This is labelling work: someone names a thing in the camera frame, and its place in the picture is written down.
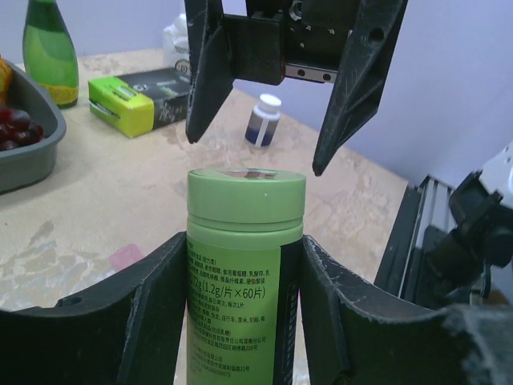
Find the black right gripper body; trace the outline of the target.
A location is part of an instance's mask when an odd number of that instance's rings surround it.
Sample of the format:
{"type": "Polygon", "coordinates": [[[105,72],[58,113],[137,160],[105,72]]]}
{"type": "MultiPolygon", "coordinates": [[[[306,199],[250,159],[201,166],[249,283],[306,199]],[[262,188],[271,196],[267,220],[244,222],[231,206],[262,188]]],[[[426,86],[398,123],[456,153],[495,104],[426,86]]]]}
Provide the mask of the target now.
{"type": "Polygon", "coordinates": [[[235,79],[278,85],[285,78],[333,83],[359,1],[247,1],[221,26],[235,79]]]}

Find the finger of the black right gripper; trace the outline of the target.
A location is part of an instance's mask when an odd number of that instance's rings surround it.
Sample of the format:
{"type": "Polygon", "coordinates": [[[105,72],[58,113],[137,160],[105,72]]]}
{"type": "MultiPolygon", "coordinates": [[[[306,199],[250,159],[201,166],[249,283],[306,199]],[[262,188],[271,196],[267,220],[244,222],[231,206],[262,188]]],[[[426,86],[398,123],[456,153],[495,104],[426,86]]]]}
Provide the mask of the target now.
{"type": "Polygon", "coordinates": [[[377,113],[406,5],[406,1],[360,2],[319,132],[312,163],[316,176],[377,113]]]}
{"type": "Polygon", "coordinates": [[[228,98],[234,81],[228,40],[222,26],[221,1],[188,0],[191,90],[188,98],[186,137],[198,142],[228,98]]]}

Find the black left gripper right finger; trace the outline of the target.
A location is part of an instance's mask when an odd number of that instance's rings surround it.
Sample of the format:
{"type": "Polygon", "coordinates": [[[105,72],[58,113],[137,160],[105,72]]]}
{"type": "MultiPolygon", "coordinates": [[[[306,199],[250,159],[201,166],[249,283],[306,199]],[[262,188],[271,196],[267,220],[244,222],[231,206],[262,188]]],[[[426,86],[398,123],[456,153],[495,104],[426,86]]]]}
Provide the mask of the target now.
{"type": "Polygon", "coordinates": [[[374,286],[303,239],[301,314],[313,384],[509,384],[512,310],[428,310],[374,286]]]}

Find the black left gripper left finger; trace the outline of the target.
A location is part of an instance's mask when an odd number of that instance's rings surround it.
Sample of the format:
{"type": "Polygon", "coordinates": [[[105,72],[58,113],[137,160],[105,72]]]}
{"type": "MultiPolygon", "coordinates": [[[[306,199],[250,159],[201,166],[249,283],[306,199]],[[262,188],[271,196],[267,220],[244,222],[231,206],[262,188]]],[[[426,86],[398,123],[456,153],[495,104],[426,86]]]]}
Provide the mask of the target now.
{"type": "Polygon", "coordinates": [[[58,300],[1,312],[3,384],[172,384],[187,294],[185,233],[58,300]]]}

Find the pink weekly pill organizer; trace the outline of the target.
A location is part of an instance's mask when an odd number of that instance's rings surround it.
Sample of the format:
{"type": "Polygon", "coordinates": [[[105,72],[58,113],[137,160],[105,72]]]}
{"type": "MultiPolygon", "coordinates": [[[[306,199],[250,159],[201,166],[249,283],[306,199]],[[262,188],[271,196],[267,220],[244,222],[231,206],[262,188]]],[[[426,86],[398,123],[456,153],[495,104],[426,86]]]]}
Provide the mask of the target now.
{"type": "Polygon", "coordinates": [[[126,269],[128,266],[140,261],[144,258],[138,245],[130,244],[125,245],[121,249],[115,251],[109,258],[108,261],[111,263],[112,269],[120,271],[126,269]]]}

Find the green pill bottle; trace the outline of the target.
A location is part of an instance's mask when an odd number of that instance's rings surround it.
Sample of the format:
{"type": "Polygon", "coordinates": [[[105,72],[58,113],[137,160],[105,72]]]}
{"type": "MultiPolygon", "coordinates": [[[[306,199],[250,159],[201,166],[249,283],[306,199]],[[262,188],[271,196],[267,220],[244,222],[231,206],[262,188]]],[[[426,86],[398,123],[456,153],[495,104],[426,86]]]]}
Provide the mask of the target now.
{"type": "Polygon", "coordinates": [[[293,381],[305,188],[263,168],[188,174],[188,383],[293,381]]]}

